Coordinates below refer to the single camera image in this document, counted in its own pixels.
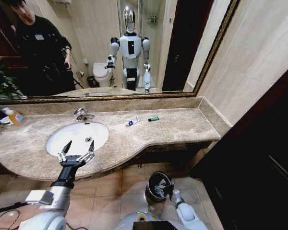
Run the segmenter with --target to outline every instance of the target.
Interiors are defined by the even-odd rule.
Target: white sink
[[[50,155],[58,156],[65,145],[72,140],[67,155],[83,155],[94,140],[94,151],[101,148],[109,137],[108,128],[99,123],[77,123],[63,127],[48,139],[46,150]]]

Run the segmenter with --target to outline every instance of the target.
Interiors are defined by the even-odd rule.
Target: man
[[[3,0],[18,15],[14,28],[22,56],[32,76],[28,95],[54,95],[75,90],[71,68],[71,44],[46,18],[38,17],[25,0]]]

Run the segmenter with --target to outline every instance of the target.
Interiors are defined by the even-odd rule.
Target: drain
[[[86,141],[86,142],[90,142],[92,139],[93,139],[93,138],[91,138],[91,137],[87,137],[87,138],[85,139],[85,141]]]

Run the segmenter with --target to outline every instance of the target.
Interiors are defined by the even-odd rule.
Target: marble countertop
[[[77,178],[98,176],[127,162],[152,145],[215,141],[220,135],[198,108],[141,110],[94,113],[97,122],[108,127],[109,137],[95,157],[80,168]],[[135,116],[141,121],[125,123]],[[158,116],[159,121],[148,122]],[[57,129],[74,124],[65,115],[27,116],[22,126],[0,126],[0,162],[10,171],[35,180],[55,180],[61,166],[58,158],[47,154],[46,141]]]

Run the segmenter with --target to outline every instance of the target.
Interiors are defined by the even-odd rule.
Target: dark wooden door
[[[288,70],[191,174],[224,229],[288,229]]]
[[[29,95],[31,86],[28,86],[27,80],[30,72],[27,63],[20,55],[16,36],[11,28],[13,16],[9,7],[0,4],[0,58],[10,75],[16,77],[15,83],[21,92]]]
[[[162,91],[181,91],[188,78],[213,0],[178,0]]]

